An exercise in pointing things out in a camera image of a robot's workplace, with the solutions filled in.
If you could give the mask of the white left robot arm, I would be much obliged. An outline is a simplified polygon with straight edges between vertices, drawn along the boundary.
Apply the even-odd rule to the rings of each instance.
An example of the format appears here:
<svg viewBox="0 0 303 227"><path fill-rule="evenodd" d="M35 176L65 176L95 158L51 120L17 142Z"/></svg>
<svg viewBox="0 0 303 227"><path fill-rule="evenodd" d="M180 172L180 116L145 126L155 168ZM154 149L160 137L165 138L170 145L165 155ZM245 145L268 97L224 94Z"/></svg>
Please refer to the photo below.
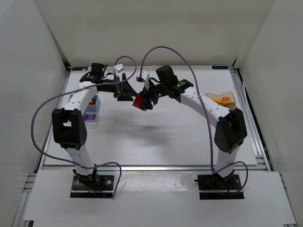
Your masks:
<svg viewBox="0 0 303 227"><path fill-rule="evenodd" d="M136 95L123 69L122 64L115 65L114 78L107 79L106 65L93 63L91 71L81 77L79 91L74 92L62 108L52 112L53 139L75 163L74 173L80 183L95 186L98 182L96 166L85 147L88 133L83 116L89 102L99 91L112 93L119 101L133 101Z"/></svg>

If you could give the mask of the clear plastic container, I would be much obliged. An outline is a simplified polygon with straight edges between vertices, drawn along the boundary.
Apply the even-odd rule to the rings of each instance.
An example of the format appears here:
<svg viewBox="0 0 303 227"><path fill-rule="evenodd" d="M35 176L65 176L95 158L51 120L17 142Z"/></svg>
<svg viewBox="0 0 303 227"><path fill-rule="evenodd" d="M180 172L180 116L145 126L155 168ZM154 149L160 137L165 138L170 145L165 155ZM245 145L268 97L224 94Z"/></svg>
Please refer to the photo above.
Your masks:
<svg viewBox="0 0 303 227"><path fill-rule="evenodd" d="M96 122L98 120L98 111L88 111L83 114L85 123Z"/></svg>

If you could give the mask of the red half-round lego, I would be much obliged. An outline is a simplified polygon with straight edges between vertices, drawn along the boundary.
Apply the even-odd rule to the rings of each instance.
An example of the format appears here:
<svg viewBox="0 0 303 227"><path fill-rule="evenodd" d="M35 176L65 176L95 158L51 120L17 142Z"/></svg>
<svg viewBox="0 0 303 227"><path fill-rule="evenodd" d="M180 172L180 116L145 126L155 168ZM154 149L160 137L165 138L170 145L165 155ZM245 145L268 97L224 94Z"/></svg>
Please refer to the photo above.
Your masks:
<svg viewBox="0 0 303 227"><path fill-rule="evenodd" d="M140 108L141 103L142 103L141 94L138 93L137 96L134 99L133 106L136 107L136 108Z"/></svg>

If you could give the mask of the yellow black striped lego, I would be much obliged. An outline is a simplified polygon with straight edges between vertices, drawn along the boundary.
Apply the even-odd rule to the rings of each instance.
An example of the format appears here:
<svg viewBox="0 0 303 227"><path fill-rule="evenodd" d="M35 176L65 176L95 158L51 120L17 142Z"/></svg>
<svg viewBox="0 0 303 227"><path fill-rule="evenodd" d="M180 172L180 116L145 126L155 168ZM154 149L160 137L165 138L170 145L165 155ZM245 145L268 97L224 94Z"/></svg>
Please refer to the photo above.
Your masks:
<svg viewBox="0 0 303 227"><path fill-rule="evenodd" d="M219 103L219 104L222 102L220 99L217 99L217 98L212 98L212 100L213 100L214 102L216 102L216 103Z"/></svg>

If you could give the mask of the purple half-round lego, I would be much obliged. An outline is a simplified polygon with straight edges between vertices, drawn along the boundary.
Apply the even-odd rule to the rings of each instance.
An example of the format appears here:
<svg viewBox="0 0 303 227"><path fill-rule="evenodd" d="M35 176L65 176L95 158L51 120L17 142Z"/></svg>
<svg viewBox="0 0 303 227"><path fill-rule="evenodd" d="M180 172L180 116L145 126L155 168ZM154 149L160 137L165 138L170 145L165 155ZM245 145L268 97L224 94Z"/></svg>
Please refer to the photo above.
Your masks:
<svg viewBox="0 0 303 227"><path fill-rule="evenodd" d="M158 100L159 100L158 98L153 98L153 99L152 99L153 105L156 105L156 104L158 103Z"/></svg>

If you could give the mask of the yellow orange printed lego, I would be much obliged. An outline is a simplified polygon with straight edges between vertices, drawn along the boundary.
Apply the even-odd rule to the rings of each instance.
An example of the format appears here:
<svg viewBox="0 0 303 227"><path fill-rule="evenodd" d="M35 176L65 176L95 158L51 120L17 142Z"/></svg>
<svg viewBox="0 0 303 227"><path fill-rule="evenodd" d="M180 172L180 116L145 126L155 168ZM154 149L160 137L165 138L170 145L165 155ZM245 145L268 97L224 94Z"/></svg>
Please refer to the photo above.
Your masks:
<svg viewBox="0 0 303 227"><path fill-rule="evenodd" d="M227 105L227 104L229 104L231 102L231 98L228 97L228 96L225 96L225 97L221 98L221 101L222 101L221 102L222 105Z"/></svg>

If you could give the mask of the blue label sticker left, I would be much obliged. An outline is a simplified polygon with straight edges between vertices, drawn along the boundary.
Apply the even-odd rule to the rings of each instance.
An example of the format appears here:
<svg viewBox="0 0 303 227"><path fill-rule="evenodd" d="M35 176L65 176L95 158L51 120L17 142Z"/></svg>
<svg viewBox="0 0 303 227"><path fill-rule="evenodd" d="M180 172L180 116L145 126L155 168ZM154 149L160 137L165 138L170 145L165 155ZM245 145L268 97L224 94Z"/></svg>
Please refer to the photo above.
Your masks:
<svg viewBox="0 0 303 227"><path fill-rule="evenodd" d="M87 71L88 67L72 67L72 71Z"/></svg>

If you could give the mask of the blue plastic container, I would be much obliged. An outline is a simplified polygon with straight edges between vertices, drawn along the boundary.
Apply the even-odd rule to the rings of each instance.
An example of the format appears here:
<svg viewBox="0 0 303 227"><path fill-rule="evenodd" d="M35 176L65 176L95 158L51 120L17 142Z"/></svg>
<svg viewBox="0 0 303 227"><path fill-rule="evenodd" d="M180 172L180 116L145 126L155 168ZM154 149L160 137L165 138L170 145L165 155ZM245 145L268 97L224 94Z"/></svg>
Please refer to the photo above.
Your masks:
<svg viewBox="0 0 303 227"><path fill-rule="evenodd" d="M72 111L76 109L83 114L85 112L99 111L100 105L100 99L97 95L74 94L64 108Z"/></svg>

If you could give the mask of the orange translucent container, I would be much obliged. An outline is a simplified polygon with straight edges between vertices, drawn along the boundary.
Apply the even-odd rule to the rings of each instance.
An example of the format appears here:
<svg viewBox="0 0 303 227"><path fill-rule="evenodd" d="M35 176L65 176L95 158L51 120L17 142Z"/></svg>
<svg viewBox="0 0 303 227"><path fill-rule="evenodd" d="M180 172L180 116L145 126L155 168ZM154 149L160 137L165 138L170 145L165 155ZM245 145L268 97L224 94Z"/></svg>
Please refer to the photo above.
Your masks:
<svg viewBox="0 0 303 227"><path fill-rule="evenodd" d="M229 109L236 108L236 99L233 92L225 92L219 95L213 93L206 93L206 96L219 105L225 106Z"/></svg>

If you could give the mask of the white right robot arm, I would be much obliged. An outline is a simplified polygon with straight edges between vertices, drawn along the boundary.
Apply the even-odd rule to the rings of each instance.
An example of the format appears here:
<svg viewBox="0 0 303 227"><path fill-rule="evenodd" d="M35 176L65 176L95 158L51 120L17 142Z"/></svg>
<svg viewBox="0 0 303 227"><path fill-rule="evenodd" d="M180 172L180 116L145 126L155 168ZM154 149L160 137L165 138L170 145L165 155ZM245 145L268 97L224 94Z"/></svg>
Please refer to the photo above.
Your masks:
<svg viewBox="0 0 303 227"><path fill-rule="evenodd" d="M247 137L243 112L239 108L222 106L198 92L188 80L179 80L168 65L156 69L156 74L157 79L148 72L137 74L136 80L144 83L144 87L133 105L143 111L151 110L161 97L168 96L205 117L215 128L210 139L218 148L217 161L211 162L212 172L224 184L234 173L237 152Z"/></svg>

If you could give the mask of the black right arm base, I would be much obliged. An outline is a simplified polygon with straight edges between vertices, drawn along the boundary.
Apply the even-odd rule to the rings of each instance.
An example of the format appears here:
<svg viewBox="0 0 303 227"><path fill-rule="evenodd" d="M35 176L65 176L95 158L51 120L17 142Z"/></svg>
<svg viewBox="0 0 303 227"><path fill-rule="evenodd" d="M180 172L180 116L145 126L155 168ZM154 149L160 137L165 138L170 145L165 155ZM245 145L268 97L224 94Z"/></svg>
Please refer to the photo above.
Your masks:
<svg viewBox="0 0 303 227"><path fill-rule="evenodd" d="M198 175L194 180L198 184L200 200L243 200L244 193L240 191L242 184L238 174L227 179L215 175Z"/></svg>

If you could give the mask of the blue label sticker right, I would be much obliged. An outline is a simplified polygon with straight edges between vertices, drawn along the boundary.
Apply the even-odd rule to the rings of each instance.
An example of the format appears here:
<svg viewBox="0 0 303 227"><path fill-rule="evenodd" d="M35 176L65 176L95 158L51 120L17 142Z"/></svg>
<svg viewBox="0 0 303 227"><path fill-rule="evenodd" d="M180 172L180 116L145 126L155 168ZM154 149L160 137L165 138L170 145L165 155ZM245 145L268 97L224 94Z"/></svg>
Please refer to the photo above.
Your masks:
<svg viewBox="0 0 303 227"><path fill-rule="evenodd" d="M228 70L229 67L228 66L223 66L223 65L213 65L212 69L213 70Z"/></svg>

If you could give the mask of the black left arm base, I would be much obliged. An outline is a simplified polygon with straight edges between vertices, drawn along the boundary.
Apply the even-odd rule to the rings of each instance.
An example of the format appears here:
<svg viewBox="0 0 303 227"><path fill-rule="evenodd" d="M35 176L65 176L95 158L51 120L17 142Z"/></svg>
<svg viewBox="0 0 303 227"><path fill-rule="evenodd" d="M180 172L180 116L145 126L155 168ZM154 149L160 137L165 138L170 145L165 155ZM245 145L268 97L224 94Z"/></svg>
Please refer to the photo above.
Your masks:
<svg viewBox="0 0 303 227"><path fill-rule="evenodd" d="M114 194L114 175L74 175L71 184L71 198L111 199Z"/></svg>

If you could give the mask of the blue label sticker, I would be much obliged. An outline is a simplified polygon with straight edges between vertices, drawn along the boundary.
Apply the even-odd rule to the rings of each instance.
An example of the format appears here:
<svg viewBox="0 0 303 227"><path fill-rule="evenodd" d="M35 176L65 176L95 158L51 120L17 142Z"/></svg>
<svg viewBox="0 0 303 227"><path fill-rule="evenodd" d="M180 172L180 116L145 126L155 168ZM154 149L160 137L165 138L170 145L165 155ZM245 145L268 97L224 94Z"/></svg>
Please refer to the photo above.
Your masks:
<svg viewBox="0 0 303 227"><path fill-rule="evenodd" d="M72 67L72 71L87 71L88 67Z"/></svg>
<svg viewBox="0 0 303 227"><path fill-rule="evenodd" d="M223 66L223 65L213 65L212 69L213 70L228 70L229 67L228 66Z"/></svg>

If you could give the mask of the purple lego in container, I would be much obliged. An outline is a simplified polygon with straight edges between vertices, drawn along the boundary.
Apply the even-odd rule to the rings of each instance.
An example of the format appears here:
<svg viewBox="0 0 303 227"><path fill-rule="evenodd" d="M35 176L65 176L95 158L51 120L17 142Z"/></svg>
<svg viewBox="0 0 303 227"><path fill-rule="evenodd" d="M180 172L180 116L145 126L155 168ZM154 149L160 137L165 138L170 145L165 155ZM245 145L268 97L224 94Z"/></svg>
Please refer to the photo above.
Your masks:
<svg viewBox="0 0 303 227"><path fill-rule="evenodd" d="M87 120L89 120L89 121L93 121L93 120L95 120L95 118L96 118L96 114L95 113L88 113L87 114Z"/></svg>

